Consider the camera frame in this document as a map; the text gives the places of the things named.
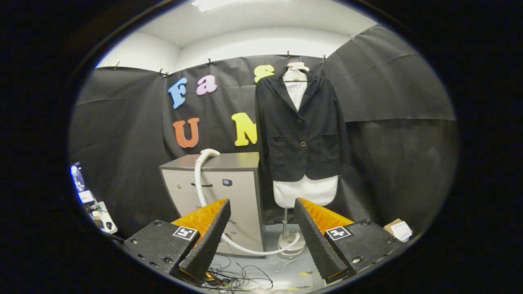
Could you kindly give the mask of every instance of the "white shirt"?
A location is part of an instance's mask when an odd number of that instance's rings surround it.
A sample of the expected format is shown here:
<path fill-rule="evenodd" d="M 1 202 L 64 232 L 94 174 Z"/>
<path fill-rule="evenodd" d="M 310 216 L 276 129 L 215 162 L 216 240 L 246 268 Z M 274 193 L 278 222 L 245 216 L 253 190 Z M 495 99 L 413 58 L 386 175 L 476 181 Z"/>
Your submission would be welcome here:
<path fill-rule="evenodd" d="M 303 94 L 307 89 L 307 83 L 287 82 L 285 83 L 289 97 L 296 110 L 300 109 Z M 338 176 L 323 179 L 309 179 L 307 176 L 297 182 L 273 181 L 274 200 L 283 208 L 294 208 L 296 198 L 300 197 L 310 202 L 325 206 L 334 200 L 338 189 Z"/>

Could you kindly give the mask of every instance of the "mannequin base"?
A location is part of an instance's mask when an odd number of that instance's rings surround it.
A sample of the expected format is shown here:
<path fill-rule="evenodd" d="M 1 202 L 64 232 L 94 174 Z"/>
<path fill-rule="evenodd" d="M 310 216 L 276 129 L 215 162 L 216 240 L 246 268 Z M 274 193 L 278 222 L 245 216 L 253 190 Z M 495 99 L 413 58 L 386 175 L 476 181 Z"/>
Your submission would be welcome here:
<path fill-rule="evenodd" d="M 286 230 L 285 235 L 286 237 L 284 238 L 282 233 L 280 235 L 280 238 L 278 238 L 278 249 L 285 248 L 289 246 L 289 244 L 292 243 L 292 241 L 294 241 L 294 231 Z M 288 250 L 278 253 L 278 256 L 286 259 L 296 258 L 303 253 L 304 249 L 305 239 L 303 238 L 303 235 L 300 234 L 298 242 L 293 247 L 290 247 Z"/>

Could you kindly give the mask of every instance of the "mannequin stand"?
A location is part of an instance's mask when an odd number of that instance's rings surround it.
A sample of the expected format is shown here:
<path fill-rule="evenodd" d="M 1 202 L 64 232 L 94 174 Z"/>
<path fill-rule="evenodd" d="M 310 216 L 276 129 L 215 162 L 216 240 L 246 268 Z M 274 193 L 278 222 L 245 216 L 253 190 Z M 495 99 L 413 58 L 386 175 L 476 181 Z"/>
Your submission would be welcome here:
<path fill-rule="evenodd" d="M 285 215 L 282 223 L 283 232 L 281 233 L 280 238 L 278 238 L 278 249 L 287 247 L 290 243 L 292 243 L 292 241 L 294 241 L 295 238 L 295 232 L 287 230 L 287 208 L 285 208 Z M 290 247 L 288 250 L 278 253 L 278 256 L 286 259 L 296 258 L 303 253 L 304 249 L 305 239 L 303 238 L 303 235 L 300 234 L 300 239 L 298 240 L 298 242 L 293 247 Z"/>

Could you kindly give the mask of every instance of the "white hose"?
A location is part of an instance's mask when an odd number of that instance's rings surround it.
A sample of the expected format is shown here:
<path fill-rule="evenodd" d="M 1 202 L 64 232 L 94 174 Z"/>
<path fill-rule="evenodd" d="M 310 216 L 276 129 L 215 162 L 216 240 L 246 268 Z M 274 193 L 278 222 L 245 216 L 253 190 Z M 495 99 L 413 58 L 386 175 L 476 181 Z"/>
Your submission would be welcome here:
<path fill-rule="evenodd" d="M 201 190 L 201 181 L 200 181 L 201 180 L 200 179 L 200 177 L 201 177 L 201 166 L 205 162 L 205 160 L 207 160 L 207 158 L 210 157 L 210 156 L 211 157 L 220 156 L 220 152 L 218 152 L 218 151 L 216 151 L 214 149 L 204 149 L 204 150 L 202 150 L 201 151 L 201 155 L 196 160 L 196 165 L 195 165 L 196 192 L 198 193 L 198 198 L 200 199 L 200 204 L 201 204 L 202 207 L 207 205 L 207 201 L 205 200 L 205 197 L 203 196 L 203 191 Z M 224 239 L 229 245 L 233 246 L 234 248 L 236 248 L 236 249 L 238 249 L 240 251 L 246 252 L 246 253 L 250 253 L 250 254 L 253 254 L 253 255 L 272 255 L 272 254 L 278 254 L 278 253 L 283 252 L 283 251 L 287 251 L 288 249 L 293 247 L 298 242 L 298 240 L 300 239 L 300 233 L 296 232 L 295 235 L 296 235 L 296 237 L 294 238 L 294 241 L 292 241 L 292 243 L 290 243 L 289 246 L 287 246 L 285 248 L 282 248 L 282 249 L 279 249 L 279 250 L 270 251 L 270 252 L 252 251 L 250 249 L 243 248 L 240 245 L 234 243 L 225 234 L 222 234 L 222 239 Z"/>

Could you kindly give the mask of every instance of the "ceiling light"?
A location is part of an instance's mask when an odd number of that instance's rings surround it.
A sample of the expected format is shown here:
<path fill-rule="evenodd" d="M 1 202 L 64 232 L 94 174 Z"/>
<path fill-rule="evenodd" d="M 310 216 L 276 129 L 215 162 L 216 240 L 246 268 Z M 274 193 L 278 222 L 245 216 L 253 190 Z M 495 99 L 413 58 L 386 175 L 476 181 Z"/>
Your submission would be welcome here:
<path fill-rule="evenodd" d="M 195 0 L 191 4 L 196 6 L 201 12 L 206 12 L 221 6 L 243 1 L 246 0 Z"/>

